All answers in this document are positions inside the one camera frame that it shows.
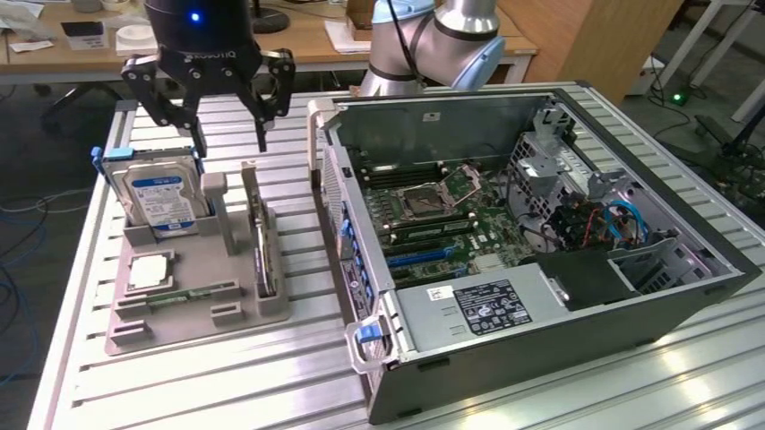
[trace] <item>power supply label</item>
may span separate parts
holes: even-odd
[[[476,336],[531,322],[526,306],[505,279],[455,289],[453,298]]]

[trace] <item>floor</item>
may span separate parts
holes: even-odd
[[[667,33],[656,47],[659,57],[666,59],[671,57],[687,30],[686,25]],[[700,40],[680,71],[686,73],[692,68],[712,43],[711,38]],[[340,76],[345,84],[357,83],[359,78],[359,73]],[[730,133],[736,133],[740,125],[732,123],[727,117],[763,78],[765,64],[730,50],[703,86],[707,99],[691,99],[682,111],[688,116],[704,114],[714,117]],[[678,73],[666,91],[671,92],[683,82],[684,77]],[[327,90],[333,89],[328,75],[324,74],[320,78],[315,75],[300,76],[297,90],[319,90],[321,84]],[[54,97],[61,96],[68,88],[65,85],[53,86],[52,95],[42,98],[30,87],[17,87],[12,97],[0,101],[0,130],[5,137],[0,145],[0,204],[18,196],[33,198],[64,190],[88,188],[93,184],[96,173],[89,165],[88,153],[93,146],[101,145],[105,141],[113,101],[98,93],[89,94],[62,113],[61,132],[50,136],[40,129],[40,114]],[[114,88],[122,95],[128,95],[121,85],[114,85]],[[9,91],[8,87],[0,88],[0,94]],[[650,133],[682,121],[678,114],[654,106],[639,97],[624,100],[622,110]],[[692,125],[662,133],[662,138],[687,148],[699,147],[699,138],[692,133]],[[765,125],[759,126],[751,142],[758,146],[765,142]],[[50,209],[76,207],[86,202],[86,198],[86,193],[61,198],[50,204]],[[9,224],[4,219],[12,217],[14,221],[36,222],[40,215],[36,211],[22,216],[0,211],[0,253],[30,228]],[[85,211],[50,214],[44,223],[46,235],[40,249],[21,264],[9,267],[16,284],[28,298],[32,323],[40,342],[29,366],[21,369],[17,378],[2,384],[1,381],[18,369],[29,353],[33,352],[29,323],[24,314],[20,314],[9,330],[0,337],[0,429],[2,430],[24,428],[28,421],[84,217]],[[0,305],[0,324],[5,323],[10,310],[9,305]]]

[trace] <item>cardboard box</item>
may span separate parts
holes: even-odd
[[[345,6],[345,22],[349,35],[356,41],[371,40],[371,12],[373,0],[348,0]]]

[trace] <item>blue hard drive label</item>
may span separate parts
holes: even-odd
[[[190,202],[182,196],[180,176],[162,176],[132,181],[134,195],[149,226],[161,231],[178,230],[193,225]]]

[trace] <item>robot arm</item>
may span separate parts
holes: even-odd
[[[265,130],[289,112],[295,63],[288,49],[261,52],[252,38],[245,0],[146,0],[145,11],[158,45],[156,56],[133,57],[121,69],[136,99],[157,125],[189,135],[200,157],[204,138],[196,116],[201,96],[233,93],[254,118],[257,145],[265,152]],[[275,90],[264,99],[249,82],[265,64]],[[154,88],[160,69],[184,87],[181,106]]]
[[[369,70],[359,94],[419,92],[415,73],[455,90],[480,88],[504,51],[495,8],[495,0],[447,0],[437,10],[432,0],[377,0]]]

